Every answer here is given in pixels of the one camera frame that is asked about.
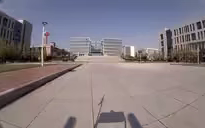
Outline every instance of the pole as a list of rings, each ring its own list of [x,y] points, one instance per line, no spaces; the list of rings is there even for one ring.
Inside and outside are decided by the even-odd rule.
[[[43,31],[42,31],[42,44],[41,44],[41,67],[44,66],[44,27],[43,24]]]

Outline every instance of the distant building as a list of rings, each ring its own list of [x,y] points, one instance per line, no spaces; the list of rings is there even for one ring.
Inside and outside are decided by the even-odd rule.
[[[142,54],[147,56],[148,60],[155,60],[159,56],[159,49],[157,48],[144,48]]]
[[[45,44],[44,45],[44,50],[45,50],[45,55],[46,57],[61,57],[64,52],[68,53],[68,51],[64,49],[60,49],[56,46],[55,42],[51,42],[50,44]],[[40,59],[41,56],[41,46],[33,46],[30,48],[30,54],[35,57]]]
[[[163,59],[168,59],[172,57],[173,54],[173,43],[172,43],[172,31],[165,28],[159,36],[159,46],[160,52]]]
[[[4,42],[8,46],[13,46],[21,53],[22,50],[30,49],[29,44],[31,40],[32,25],[28,22],[31,25],[31,29],[29,29],[26,34],[23,34],[26,28],[29,28],[26,27],[26,22],[19,22],[0,11],[0,42]]]
[[[102,51],[105,56],[121,56],[122,40],[115,38],[102,39]]]
[[[205,18],[173,29],[175,52],[200,51],[201,61],[205,61]]]
[[[28,55],[30,52],[30,44],[31,44],[31,34],[33,26],[30,22],[26,20],[19,20],[19,22],[22,23],[22,40],[21,40],[21,48],[22,48],[22,54]]]
[[[122,52],[123,52],[124,57],[126,56],[135,57],[135,47],[134,46],[123,46]]]
[[[77,56],[88,56],[91,48],[89,37],[71,37],[70,52]]]

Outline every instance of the grass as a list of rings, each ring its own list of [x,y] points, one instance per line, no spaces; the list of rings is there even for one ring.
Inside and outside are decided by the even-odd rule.
[[[19,65],[0,64],[0,72],[15,71],[15,70],[34,68],[39,66],[40,66],[39,64],[19,64]]]

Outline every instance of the building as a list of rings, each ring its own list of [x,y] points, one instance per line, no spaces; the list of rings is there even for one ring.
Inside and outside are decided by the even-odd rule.
[[[22,48],[22,54],[28,55],[30,52],[30,43],[31,43],[31,34],[33,26],[30,22],[26,20],[19,20],[20,23],[22,23],[22,40],[21,40],[21,48]]]
[[[26,28],[29,28],[25,23],[21,23],[18,20],[8,16],[4,12],[0,11],[0,43],[5,43],[7,46],[13,46],[18,51],[22,53],[23,46],[24,49],[30,49],[30,40],[31,40],[31,29],[27,31]]]
[[[106,56],[121,56],[122,40],[115,38],[102,39],[102,51]]]
[[[89,37],[71,37],[70,52],[77,56],[88,56],[91,48]]]
[[[123,52],[124,57],[126,56],[135,57],[135,47],[134,46],[123,46],[122,52]]]
[[[168,28],[165,28],[164,32],[162,32],[159,37],[160,52],[163,59],[165,60],[172,57],[173,54],[172,42],[173,42],[172,31]]]
[[[176,52],[199,51],[205,61],[205,18],[173,29],[173,45]]]
[[[147,56],[148,60],[155,60],[159,56],[159,49],[157,48],[144,48],[142,54]]]

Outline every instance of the sidewalk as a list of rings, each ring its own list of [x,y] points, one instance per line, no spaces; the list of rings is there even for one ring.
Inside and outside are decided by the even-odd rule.
[[[76,66],[75,64],[52,65],[0,73],[0,93],[44,76]]]

